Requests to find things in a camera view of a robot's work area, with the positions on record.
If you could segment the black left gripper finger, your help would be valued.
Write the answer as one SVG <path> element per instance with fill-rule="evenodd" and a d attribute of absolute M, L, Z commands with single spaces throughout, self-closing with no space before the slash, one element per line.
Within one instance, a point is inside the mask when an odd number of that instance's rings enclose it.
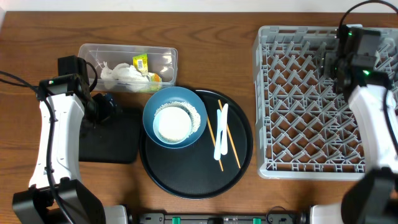
<path fill-rule="evenodd" d="M 99 95 L 99 105 L 101 108 L 106 109 L 119 109 L 119 105 L 114 99 L 112 94 L 100 94 Z"/>
<path fill-rule="evenodd" d="M 106 111 L 105 113 L 104 113 L 104 120 L 107 120 L 107 119 L 110 119 L 110 118 L 112 118 L 112 117 L 115 117 L 115 116 L 118 116 L 118 115 L 121 115 L 123 113 L 123 110 L 122 109 L 115 109 L 115 110 L 109 110 L 109 111 Z"/>

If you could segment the white napkin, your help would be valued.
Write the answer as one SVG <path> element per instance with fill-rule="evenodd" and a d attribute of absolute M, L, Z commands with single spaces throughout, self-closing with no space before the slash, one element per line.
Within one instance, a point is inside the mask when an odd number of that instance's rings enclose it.
<path fill-rule="evenodd" d="M 118 76 L 119 76 L 119 72 L 118 70 L 120 68 L 126 67 L 127 64 L 126 63 L 120 63 L 117 66 L 115 66 L 113 69 L 110 69 L 108 67 L 108 63 L 107 62 L 103 62 L 103 69 L 101 71 L 101 79 L 104 82 L 104 87 L 107 90 L 112 89 L 115 85 L 116 85 L 116 81 L 118 80 Z"/>
<path fill-rule="evenodd" d="M 120 68 L 118 80 L 132 92 L 147 92 L 150 89 L 149 79 L 137 71 L 133 65 Z"/>

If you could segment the yellow snack wrapper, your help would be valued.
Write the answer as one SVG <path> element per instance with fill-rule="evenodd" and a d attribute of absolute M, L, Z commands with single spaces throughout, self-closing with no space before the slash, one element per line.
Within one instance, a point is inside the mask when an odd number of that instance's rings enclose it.
<path fill-rule="evenodd" d="M 146 77 L 150 82 L 161 82 L 161 77 L 156 73 L 149 72 L 148 56 L 147 54 L 136 55 L 132 58 L 132 62 L 137 71 L 143 77 Z"/>

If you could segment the light blue small bowl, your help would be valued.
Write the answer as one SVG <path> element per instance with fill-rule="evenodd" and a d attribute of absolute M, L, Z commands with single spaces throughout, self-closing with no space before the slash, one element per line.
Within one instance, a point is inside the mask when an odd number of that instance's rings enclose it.
<path fill-rule="evenodd" d="M 161 142 L 178 144 L 188 138 L 191 133 L 192 120 L 185 110 L 169 106 L 156 112 L 153 130 Z"/>

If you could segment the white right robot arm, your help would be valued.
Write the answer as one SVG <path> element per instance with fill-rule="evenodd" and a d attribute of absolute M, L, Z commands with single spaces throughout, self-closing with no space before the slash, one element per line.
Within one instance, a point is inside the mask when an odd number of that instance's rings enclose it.
<path fill-rule="evenodd" d="M 376 51 L 326 52 L 322 73 L 334 78 L 358 124 L 366 173 L 340 203 L 315 205 L 309 223 L 397 223 L 397 116 L 392 82 L 376 70 Z"/>

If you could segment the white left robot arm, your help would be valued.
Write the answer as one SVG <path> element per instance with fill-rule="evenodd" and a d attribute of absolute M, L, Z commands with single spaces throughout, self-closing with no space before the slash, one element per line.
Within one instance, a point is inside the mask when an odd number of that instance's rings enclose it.
<path fill-rule="evenodd" d="M 89 86 L 77 73 L 42 80 L 36 89 L 42 129 L 35 171 L 12 209 L 22 223 L 127 223 L 122 205 L 105 207 L 81 182 L 79 133 Z"/>

